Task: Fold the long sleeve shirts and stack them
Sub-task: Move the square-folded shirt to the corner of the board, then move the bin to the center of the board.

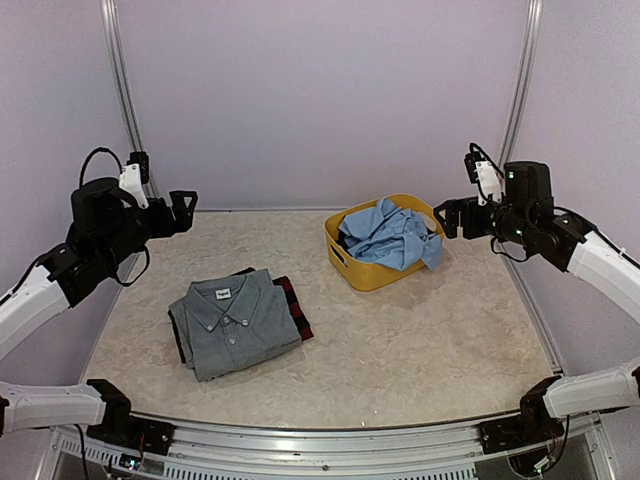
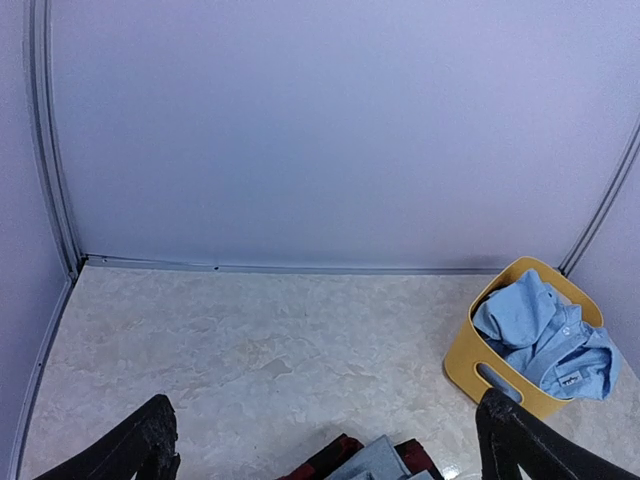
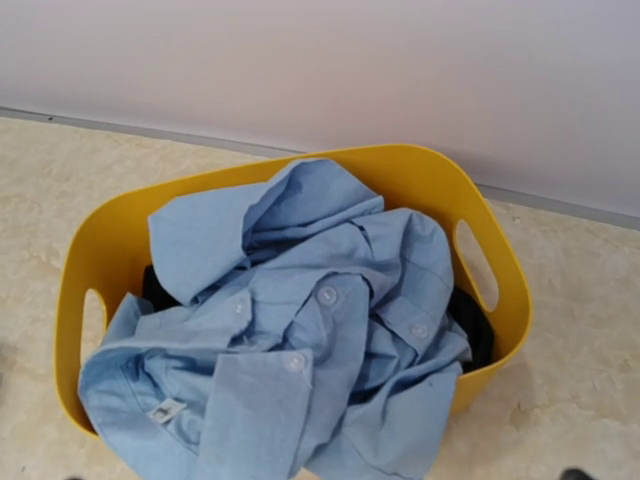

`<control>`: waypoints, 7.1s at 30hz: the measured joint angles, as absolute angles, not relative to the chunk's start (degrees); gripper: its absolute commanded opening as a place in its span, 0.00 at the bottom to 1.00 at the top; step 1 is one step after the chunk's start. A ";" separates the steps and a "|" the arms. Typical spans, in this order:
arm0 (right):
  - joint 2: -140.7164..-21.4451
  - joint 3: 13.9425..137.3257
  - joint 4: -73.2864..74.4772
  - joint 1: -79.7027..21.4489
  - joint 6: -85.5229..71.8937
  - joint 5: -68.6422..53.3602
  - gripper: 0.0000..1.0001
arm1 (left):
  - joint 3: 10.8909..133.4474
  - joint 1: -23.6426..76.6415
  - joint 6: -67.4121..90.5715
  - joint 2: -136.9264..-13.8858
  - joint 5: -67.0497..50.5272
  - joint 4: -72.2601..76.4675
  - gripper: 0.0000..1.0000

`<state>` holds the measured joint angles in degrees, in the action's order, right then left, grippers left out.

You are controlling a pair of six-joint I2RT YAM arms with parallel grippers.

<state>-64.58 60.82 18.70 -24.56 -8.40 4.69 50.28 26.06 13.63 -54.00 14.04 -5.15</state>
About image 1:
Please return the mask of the light blue long sleeve shirt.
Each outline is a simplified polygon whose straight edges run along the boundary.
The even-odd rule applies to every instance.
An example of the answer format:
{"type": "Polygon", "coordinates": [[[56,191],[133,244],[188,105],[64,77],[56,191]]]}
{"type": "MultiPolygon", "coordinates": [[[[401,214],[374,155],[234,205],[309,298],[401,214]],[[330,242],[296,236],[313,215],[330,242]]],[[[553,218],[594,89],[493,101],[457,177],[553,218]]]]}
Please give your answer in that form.
{"type": "Polygon", "coordinates": [[[405,271],[418,261],[430,270],[441,263],[441,237],[426,226],[419,212],[400,207],[389,197],[347,214],[339,229],[361,240],[347,252],[357,261],[396,271],[405,271]]]}

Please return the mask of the yellow plastic basket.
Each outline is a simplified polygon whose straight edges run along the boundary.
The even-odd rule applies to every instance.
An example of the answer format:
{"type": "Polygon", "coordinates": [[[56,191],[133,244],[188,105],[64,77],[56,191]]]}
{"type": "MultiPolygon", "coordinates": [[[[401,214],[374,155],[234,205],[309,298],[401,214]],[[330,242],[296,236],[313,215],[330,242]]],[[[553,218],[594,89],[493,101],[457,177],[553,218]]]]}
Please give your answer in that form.
{"type": "MultiPolygon", "coordinates": [[[[444,239],[442,227],[439,225],[434,215],[433,207],[425,203],[418,197],[409,194],[394,194],[387,196],[400,207],[411,208],[419,212],[424,219],[426,226],[444,239]]],[[[330,216],[325,221],[325,233],[328,245],[328,255],[331,263],[343,275],[347,282],[359,291],[372,291],[382,286],[391,284],[409,274],[427,267],[422,261],[418,261],[405,271],[396,271],[382,265],[363,263],[352,258],[340,245],[337,244],[338,227],[347,214],[372,207],[383,198],[371,200],[367,203],[351,207],[340,213],[330,216]]]]}

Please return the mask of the grey denim shirt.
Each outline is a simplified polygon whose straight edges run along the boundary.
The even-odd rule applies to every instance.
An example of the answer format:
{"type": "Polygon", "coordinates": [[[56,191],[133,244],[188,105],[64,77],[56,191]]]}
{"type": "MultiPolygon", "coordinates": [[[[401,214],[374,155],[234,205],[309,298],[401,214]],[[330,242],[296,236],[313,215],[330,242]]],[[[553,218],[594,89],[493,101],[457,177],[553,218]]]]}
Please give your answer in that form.
{"type": "Polygon", "coordinates": [[[186,366],[199,382],[301,346],[286,294],[268,270],[193,282],[168,308],[186,366]]]}

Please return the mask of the red black plaid shirt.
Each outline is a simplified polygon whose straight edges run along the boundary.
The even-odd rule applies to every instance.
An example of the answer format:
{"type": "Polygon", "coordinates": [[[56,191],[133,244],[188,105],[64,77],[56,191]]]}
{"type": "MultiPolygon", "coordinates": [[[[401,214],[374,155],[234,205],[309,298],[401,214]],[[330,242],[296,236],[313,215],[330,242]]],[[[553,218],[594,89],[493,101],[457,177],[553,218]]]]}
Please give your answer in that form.
{"type": "MultiPolygon", "coordinates": [[[[298,297],[295,293],[294,287],[287,276],[281,276],[272,279],[272,283],[274,286],[278,286],[284,292],[286,297],[286,301],[288,304],[288,308],[290,311],[290,315],[296,325],[298,333],[300,335],[301,341],[305,342],[314,337],[314,334],[311,329],[311,325],[302,311],[298,297]]],[[[187,364],[187,359],[184,351],[184,346],[186,345],[186,336],[182,335],[179,332],[178,324],[175,316],[172,313],[171,309],[167,310],[168,318],[170,319],[172,332],[175,339],[176,347],[178,349],[180,361],[183,365],[187,364]]]]}

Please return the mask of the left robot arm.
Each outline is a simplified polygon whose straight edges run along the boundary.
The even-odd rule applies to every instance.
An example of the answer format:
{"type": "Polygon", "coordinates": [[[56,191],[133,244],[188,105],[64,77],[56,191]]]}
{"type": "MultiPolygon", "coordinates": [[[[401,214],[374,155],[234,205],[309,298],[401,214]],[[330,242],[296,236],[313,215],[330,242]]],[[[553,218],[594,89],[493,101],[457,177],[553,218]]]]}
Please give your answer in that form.
{"type": "MultiPolygon", "coordinates": [[[[146,254],[151,239],[170,238],[193,224],[198,195],[136,197],[103,177],[71,195],[73,221],[64,243],[32,262],[1,299],[1,354],[7,356],[49,320],[79,305],[100,283],[116,280],[122,262],[146,254]]],[[[1,385],[1,432],[84,425],[95,438],[133,443],[140,424],[131,402],[107,380],[71,386],[1,385]]]]}

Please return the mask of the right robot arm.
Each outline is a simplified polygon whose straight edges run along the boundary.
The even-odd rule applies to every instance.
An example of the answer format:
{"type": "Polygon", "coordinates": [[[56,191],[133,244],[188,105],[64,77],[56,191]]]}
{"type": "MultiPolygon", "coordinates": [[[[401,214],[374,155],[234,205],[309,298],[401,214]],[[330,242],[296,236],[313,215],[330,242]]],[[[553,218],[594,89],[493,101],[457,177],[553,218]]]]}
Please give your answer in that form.
{"type": "MultiPolygon", "coordinates": [[[[550,170],[534,161],[509,162],[497,173],[488,160],[466,158],[474,197],[447,200],[434,216],[447,238],[487,236],[514,243],[526,258],[541,256],[559,271],[589,284],[639,318],[639,264],[581,215],[554,203],[550,170]]],[[[520,400],[519,412],[480,424],[484,453],[560,437],[573,415],[611,412],[639,404],[639,361],[577,376],[552,376],[520,400]]]]}

